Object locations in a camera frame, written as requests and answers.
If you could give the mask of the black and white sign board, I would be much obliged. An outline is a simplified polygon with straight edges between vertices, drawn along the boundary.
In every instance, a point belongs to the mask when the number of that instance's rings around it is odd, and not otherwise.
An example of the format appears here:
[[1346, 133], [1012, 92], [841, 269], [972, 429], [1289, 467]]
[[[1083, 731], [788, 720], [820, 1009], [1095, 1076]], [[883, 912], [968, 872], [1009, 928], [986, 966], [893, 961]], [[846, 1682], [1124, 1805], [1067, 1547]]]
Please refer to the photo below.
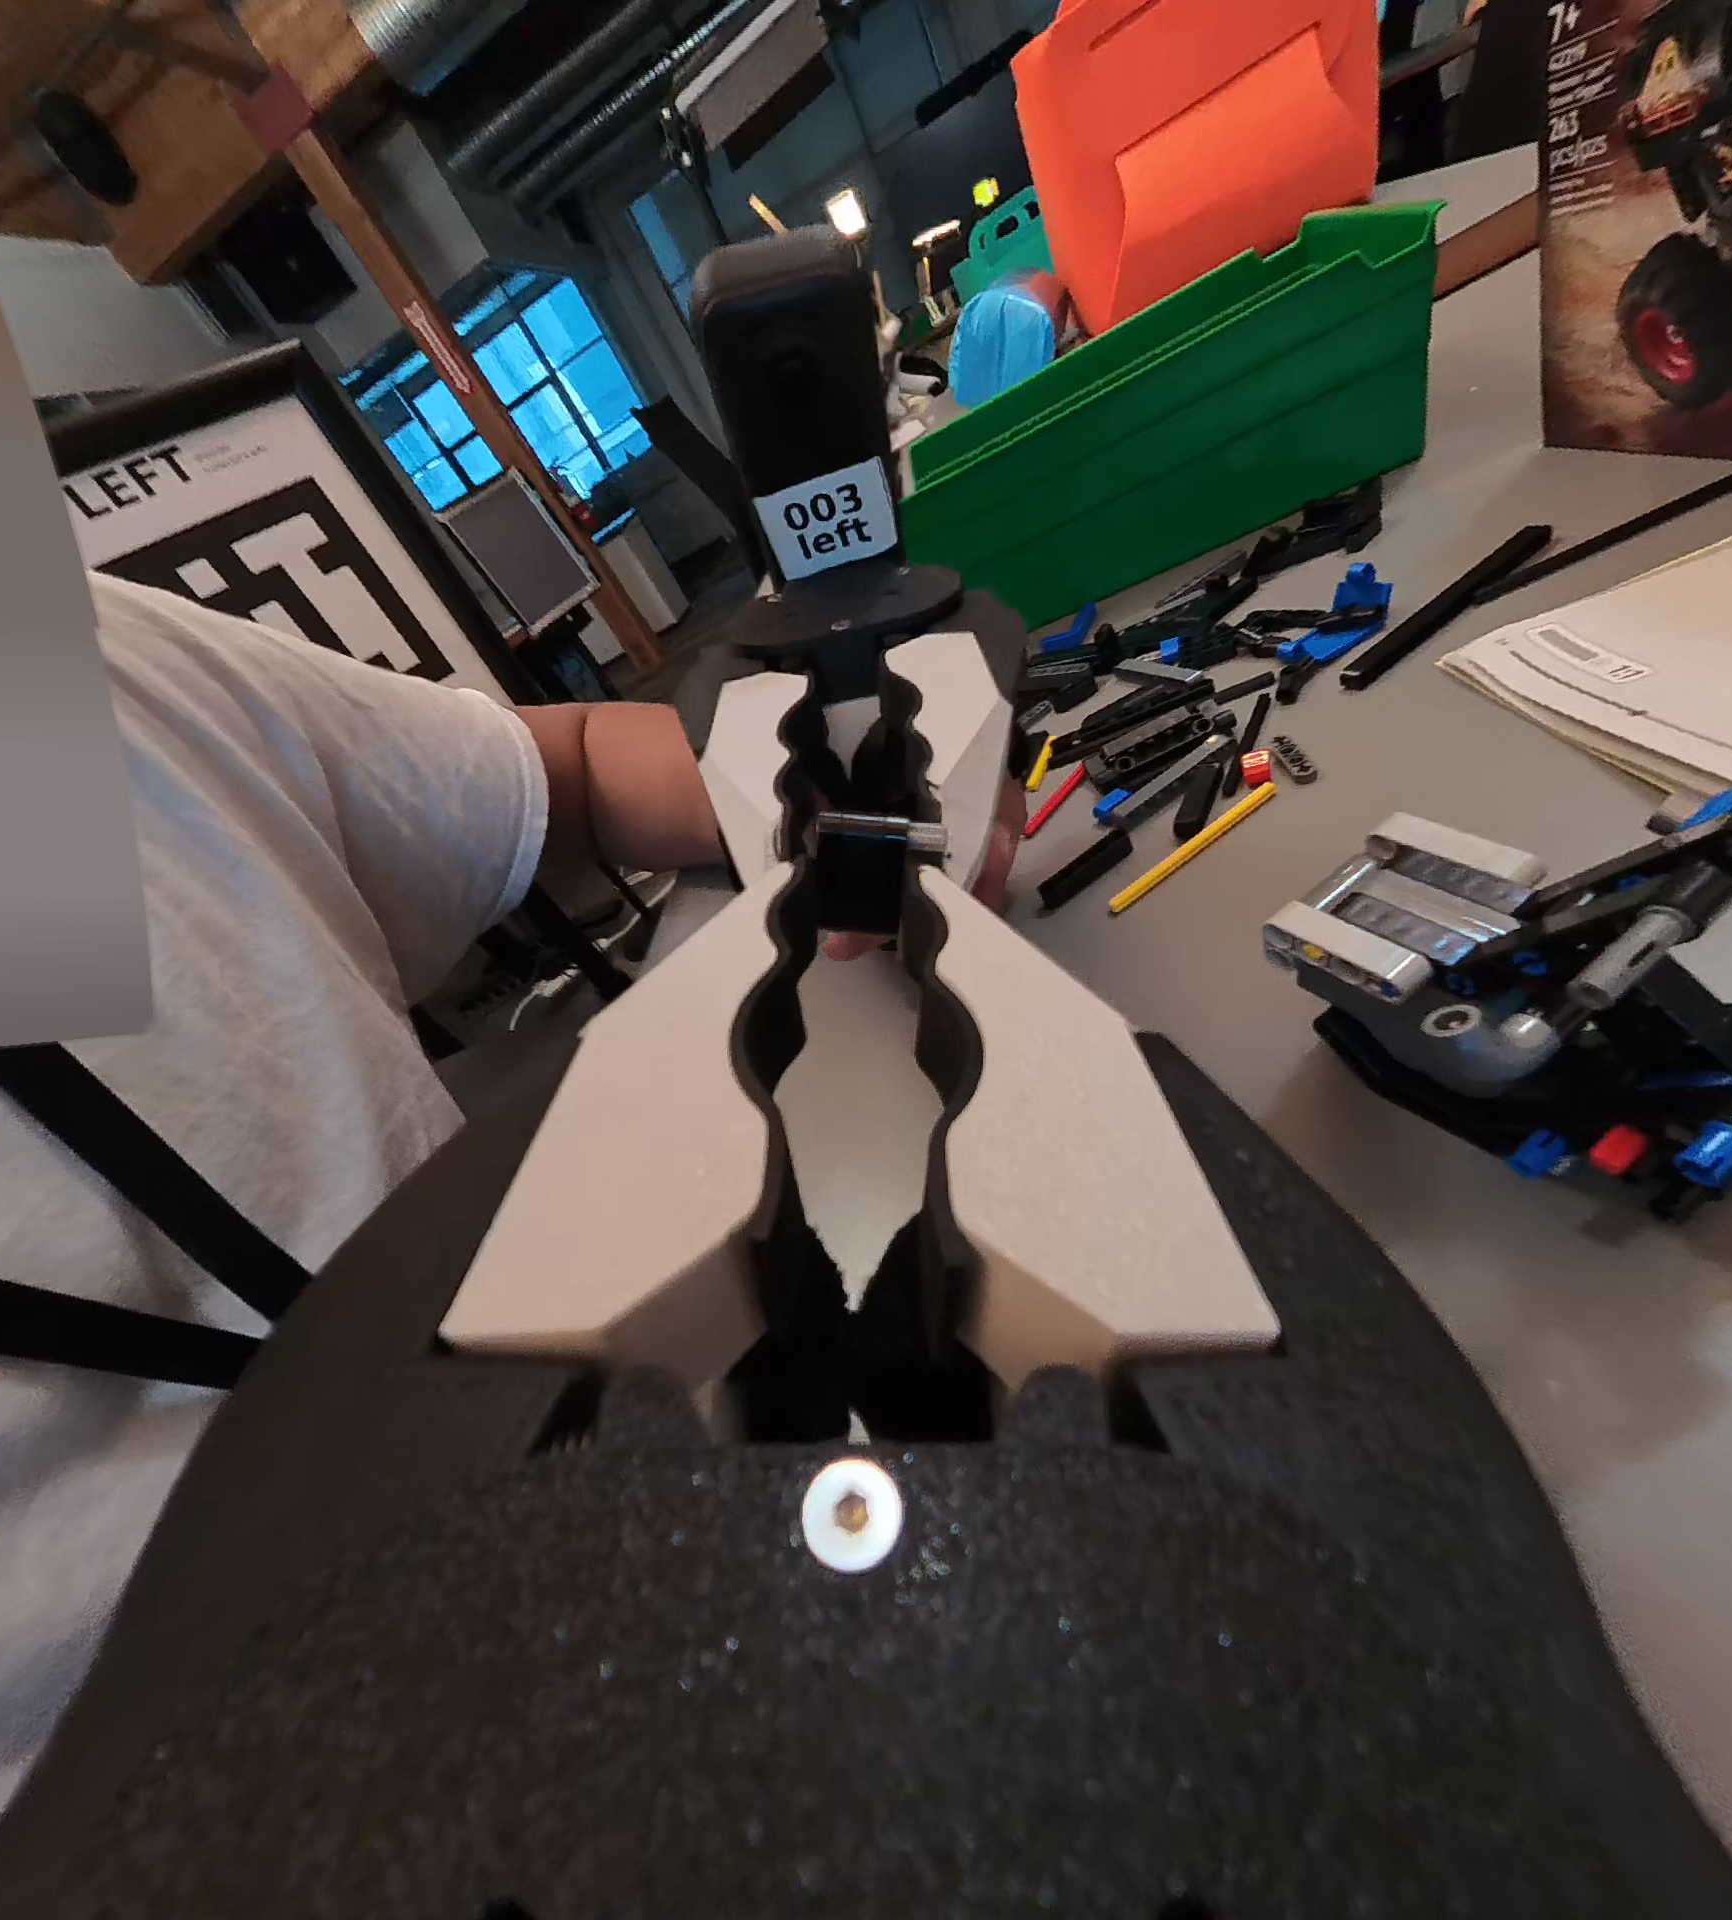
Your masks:
[[404, 677], [543, 701], [461, 545], [305, 345], [44, 433], [91, 569]]

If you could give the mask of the lego instruction booklet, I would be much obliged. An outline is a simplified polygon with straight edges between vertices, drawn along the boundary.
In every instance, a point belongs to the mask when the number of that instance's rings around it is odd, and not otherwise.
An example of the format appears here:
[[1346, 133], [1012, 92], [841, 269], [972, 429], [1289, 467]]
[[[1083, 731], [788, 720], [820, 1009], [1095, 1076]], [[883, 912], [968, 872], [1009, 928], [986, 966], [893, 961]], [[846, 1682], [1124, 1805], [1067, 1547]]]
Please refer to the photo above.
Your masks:
[[1438, 667], [1656, 787], [1656, 831], [1732, 801], [1732, 538], [1508, 621]]

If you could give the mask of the studio light panel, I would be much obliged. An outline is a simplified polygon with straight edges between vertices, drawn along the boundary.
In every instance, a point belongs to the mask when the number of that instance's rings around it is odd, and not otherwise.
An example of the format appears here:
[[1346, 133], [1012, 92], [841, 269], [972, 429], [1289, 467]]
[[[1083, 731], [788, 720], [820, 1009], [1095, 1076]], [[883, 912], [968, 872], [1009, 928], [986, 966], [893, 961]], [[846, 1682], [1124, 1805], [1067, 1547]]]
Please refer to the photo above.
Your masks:
[[829, 43], [819, 2], [745, 6], [681, 65], [671, 111], [703, 153], [721, 151], [823, 62]]

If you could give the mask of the pile of loose lego pieces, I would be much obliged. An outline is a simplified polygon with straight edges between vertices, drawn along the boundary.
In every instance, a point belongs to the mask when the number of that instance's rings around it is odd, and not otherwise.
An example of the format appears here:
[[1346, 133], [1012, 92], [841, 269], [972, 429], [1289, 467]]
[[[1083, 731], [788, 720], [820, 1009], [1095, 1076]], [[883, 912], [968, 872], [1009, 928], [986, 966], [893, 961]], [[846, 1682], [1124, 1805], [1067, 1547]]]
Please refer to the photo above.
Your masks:
[[1366, 558], [1382, 504], [1380, 479], [1334, 492], [1147, 614], [1116, 625], [1087, 603], [1044, 635], [1017, 701], [1026, 814], [1083, 761], [1087, 781], [1059, 814], [1087, 801], [1095, 823], [1128, 825], [1199, 756], [1251, 754], [1274, 705], [1382, 634], [1396, 588]]

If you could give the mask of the person's left hand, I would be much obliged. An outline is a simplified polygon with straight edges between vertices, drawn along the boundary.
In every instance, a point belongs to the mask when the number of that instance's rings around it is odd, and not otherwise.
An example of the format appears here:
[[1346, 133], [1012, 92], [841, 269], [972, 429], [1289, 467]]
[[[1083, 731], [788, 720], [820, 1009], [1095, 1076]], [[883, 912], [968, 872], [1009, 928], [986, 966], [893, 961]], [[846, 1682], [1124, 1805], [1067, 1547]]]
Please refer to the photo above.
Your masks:
[[[1007, 906], [1009, 879], [1022, 845], [1024, 823], [1028, 817], [1028, 794], [1022, 780], [1004, 780], [994, 816], [989, 830], [986, 850], [976, 872], [971, 894], [984, 907], [1003, 912]], [[899, 940], [894, 932], [859, 932], [859, 929], [820, 929], [819, 952], [830, 961], [853, 961], [869, 952], [893, 946]]]

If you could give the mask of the lego set box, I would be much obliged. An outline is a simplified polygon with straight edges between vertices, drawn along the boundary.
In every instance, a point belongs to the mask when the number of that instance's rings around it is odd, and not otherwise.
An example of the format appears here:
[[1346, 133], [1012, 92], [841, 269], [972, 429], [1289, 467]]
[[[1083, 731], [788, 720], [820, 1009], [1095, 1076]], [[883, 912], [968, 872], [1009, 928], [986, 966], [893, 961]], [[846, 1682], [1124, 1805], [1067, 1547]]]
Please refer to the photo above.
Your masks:
[[1732, 462], [1732, 2], [1551, 3], [1548, 446]]

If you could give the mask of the person's left forearm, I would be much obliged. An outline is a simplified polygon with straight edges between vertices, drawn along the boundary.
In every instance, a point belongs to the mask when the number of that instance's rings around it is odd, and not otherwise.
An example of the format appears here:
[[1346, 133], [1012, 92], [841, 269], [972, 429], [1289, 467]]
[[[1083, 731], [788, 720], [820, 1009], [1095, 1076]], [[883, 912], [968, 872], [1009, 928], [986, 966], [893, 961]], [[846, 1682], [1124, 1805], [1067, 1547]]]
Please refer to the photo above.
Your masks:
[[520, 705], [543, 761], [540, 876], [677, 872], [723, 855], [719, 816], [681, 712], [665, 701]]

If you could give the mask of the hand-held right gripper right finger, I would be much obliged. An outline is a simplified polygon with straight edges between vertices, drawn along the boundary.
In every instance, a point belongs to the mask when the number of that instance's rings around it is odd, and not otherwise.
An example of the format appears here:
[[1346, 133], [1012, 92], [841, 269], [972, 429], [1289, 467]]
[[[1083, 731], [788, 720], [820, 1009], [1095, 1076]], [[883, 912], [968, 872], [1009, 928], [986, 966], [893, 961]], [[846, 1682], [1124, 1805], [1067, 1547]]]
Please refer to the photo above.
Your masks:
[[963, 1441], [1042, 1369], [1271, 1354], [1280, 1315], [1131, 1023], [939, 867], [900, 958], [939, 1098], [866, 1288], [866, 1429]]

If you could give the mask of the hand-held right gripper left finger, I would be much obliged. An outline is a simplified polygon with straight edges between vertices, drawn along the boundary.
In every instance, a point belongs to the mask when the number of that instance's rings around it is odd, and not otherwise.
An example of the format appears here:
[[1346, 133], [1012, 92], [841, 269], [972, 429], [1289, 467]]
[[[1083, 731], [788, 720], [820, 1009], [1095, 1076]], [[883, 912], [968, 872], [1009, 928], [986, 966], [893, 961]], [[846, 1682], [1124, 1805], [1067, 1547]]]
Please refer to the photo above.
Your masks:
[[446, 1307], [446, 1349], [662, 1369], [756, 1441], [853, 1433], [848, 1293], [778, 1108], [806, 1048], [806, 862], [584, 1028]]

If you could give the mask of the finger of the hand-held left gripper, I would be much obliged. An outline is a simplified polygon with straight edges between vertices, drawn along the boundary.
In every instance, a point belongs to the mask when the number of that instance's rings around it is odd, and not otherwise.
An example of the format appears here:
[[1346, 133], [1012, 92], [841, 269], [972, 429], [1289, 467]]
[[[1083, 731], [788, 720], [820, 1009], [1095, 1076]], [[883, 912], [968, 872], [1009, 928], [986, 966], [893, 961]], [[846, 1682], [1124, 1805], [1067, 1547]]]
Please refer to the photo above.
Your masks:
[[885, 776], [893, 814], [949, 831], [941, 865], [916, 865], [908, 888], [972, 889], [1017, 740], [1011, 695], [975, 634], [925, 634], [881, 657]]
[[804, 737], [825, 712], [806, 673], [762, 669], [719, 688], [701, 777], [738, 886], [806, 851], [815, 811]]

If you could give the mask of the long black lego beam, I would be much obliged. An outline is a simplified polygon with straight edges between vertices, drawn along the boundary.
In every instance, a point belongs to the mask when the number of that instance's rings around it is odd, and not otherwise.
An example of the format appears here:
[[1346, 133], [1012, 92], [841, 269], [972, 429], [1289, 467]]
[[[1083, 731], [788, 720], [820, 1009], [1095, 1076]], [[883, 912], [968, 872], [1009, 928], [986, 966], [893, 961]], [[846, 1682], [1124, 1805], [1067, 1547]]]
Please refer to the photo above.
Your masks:
[[1477, 563], [1458, 573], [1455, 581], [1440, 588], [1429, 602], [1411, 612], [1396, 628], [1382, 634], [1353, 657], [1339, 673], [1339, 686], [1344, 692], [1359, 693], [1378, 684], [1393, 667], [1464, 614], [1482, 590], [1507, 579], [1518, 568], [1544, 554], [1553, 538], [1553, 523], [1536, 521], [1518, 528]]

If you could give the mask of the wooden post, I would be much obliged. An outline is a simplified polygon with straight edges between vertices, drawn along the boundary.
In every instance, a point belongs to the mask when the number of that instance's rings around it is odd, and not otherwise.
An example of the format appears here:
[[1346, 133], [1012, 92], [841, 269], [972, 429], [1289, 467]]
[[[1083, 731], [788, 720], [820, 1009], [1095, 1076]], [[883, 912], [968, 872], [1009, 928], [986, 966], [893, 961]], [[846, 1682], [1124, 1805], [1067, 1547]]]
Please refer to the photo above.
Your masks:
[[375, 198], [342, 153], [301, 82], [272, 65], [235, 104], [254, 142], [269, 155], [284, 155], [363, 266], [397, 322], [423, 350], [446, 389], [463, 403], [502, 467], [519, 471], [543, 498], [548, 517], [591, 563], [594, 599], [625, 653], [640, 669], [662, 661], [656, 634], [609, 558], [568, 505], [519, 421], [473, 359], [464, 335], [451, 323], [406, 247], [383, 221]]

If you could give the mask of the partly built lego model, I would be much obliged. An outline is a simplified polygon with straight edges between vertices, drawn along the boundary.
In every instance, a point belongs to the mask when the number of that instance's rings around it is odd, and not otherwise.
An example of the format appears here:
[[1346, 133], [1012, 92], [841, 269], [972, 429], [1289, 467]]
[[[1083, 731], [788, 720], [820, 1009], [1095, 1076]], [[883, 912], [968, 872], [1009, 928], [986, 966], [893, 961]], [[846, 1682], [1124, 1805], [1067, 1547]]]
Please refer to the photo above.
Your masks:
[[1732, 1192], [1732, 1001], [1679, 958], [1732, 906], [1732, 787], [1579, 874], [1396, 811], [1263, 924], [1371, 1092], [1531, 1181], [1667, 1224]]

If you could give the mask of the thin long black lego axle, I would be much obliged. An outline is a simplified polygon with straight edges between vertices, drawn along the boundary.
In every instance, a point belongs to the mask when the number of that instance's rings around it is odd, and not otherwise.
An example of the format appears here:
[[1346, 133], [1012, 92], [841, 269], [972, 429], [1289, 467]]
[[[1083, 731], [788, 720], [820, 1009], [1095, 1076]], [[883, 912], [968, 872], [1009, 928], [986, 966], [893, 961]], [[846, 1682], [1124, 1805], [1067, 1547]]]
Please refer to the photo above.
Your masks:
[[1658, 505], [1653, 505], [1637, 516], [1631, 516], [1594, 536], [1585, 540], [1575, 540], [1572, 544], [1556, 549], [1548, 556], [1529, 560], [1526, 563], [1515, 568], [1508, 573], [1502, 573], [1497, 581], [1481, 588], [1477, 602], [1481, 606], [1500, 599], [1505, 596], [1522, 591], [1534, 583], [1541, 583], [1560, 571], [1596, 560], [1599, 556], [1621, 548], [1632, 540], [1639, 540], [1658, 528], [1669, 526], [1675, 519], [1692, 516], [1699, 509], [1713, 505], [1720, 500], [1732, 496], [1732, 471], [1716, 479], [1697, 486], [1692, 492], [1683, 492]]

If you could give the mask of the paned window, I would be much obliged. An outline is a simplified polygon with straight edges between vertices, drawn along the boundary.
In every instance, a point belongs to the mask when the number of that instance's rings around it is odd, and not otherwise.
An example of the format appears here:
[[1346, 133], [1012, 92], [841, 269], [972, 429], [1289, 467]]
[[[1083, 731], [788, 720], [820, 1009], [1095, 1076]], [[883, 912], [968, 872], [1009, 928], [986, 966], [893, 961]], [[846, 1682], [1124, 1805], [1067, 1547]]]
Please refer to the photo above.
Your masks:
[[[577, 502], [623, 496], [655, 444], [645, 397], [580, 284], [512, 262], [476, 268], [445, 313], [536, 459]], [[427, 350], [398, 334], [341, 374], [375, 437], [433, 511], [486, 490], [502, 463]]]

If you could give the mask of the long yellow lego axle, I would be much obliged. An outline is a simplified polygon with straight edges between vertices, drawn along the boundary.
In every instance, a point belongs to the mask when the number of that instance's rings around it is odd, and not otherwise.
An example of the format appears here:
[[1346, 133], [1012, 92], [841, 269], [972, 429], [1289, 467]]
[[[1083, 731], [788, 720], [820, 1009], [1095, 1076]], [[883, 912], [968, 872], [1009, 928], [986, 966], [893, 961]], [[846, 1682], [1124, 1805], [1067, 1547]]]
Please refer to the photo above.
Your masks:
[[1169, 851], [1158, 863], [1148, 867], [1139, 878], [1131, 879], [1108, 900], [1108, 914], [1118, 917], [1139, 906], [1142, 900], [1152, 896], [1158, 888], [1167, 884], [1169, 878], [1183, 872], [1190, 862], [1194, 862], [1205, 851], [1211, 851], [1225, 836], [1237, 830], [1240, 823], [1248, 822], [1257, 811], [1271, 804], [1279, 795], [1280, 787], [1274, 780], [1263, 780], [1257, 785], [1245, 790], [1234, 804], [1225, 807], [1216, 817], [1212, 817], [1205, 828], [1192, 834], [1188, 840], [1181, 841], [1172, 851]]

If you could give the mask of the dark framed screen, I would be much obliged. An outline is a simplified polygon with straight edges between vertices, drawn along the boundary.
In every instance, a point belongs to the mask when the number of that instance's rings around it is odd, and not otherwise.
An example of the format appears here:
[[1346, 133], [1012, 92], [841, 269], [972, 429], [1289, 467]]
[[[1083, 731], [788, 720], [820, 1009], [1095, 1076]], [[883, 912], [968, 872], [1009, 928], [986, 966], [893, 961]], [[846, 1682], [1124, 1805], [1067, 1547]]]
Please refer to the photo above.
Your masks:
[[598, 591], [594, 565], [519, 469], [445, 507], [439, 523], [526, 635], [586, 607]]

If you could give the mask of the black wall speaker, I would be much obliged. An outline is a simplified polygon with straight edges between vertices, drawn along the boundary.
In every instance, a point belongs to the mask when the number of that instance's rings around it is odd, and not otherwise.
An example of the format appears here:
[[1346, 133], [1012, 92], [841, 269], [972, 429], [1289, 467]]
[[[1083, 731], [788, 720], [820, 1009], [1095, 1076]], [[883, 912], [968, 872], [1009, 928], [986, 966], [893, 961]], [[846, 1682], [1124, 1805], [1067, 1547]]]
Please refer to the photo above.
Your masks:
[[56, 170], [94, 203], [134, 203], [138, 171], [118, 136], [85, 95], [62, 85], [37, 88], [29, 95], [29, 119]]

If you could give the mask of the green plastic bin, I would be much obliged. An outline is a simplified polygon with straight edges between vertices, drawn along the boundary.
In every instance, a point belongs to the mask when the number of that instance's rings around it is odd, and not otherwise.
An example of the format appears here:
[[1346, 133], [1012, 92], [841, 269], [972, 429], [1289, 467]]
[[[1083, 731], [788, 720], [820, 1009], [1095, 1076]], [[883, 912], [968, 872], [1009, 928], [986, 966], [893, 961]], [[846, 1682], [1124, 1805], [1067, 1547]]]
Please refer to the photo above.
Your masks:
[[1414, 463], [1440, 208], [1313, 212], [926, 432], [908, 560], [1038, 628]]

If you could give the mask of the short black lego beam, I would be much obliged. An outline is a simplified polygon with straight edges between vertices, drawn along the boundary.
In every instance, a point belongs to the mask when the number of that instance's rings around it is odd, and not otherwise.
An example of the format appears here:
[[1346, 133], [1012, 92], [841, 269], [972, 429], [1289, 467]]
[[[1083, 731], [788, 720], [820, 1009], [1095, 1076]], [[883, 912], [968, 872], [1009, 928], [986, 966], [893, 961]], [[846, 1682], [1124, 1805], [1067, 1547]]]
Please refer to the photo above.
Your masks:
[[1135, 836], [1126, 828], [1095, 831], [1093, 840], [1038, 884], [1042, 914], [1055, 914], [1135, 854]]

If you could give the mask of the small black lego assembly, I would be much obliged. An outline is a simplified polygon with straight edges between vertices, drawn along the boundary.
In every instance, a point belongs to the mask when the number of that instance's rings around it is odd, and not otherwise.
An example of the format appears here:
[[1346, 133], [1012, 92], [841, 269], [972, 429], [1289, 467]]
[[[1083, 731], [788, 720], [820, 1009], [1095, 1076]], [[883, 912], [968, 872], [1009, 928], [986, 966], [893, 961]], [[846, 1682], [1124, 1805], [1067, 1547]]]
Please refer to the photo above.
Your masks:
[[916, 865], [942, 865], [941, 822], [825, 809], [812, 823], [812, 874], [820, 933], [885, 942], [902, 928], [906, 881]]

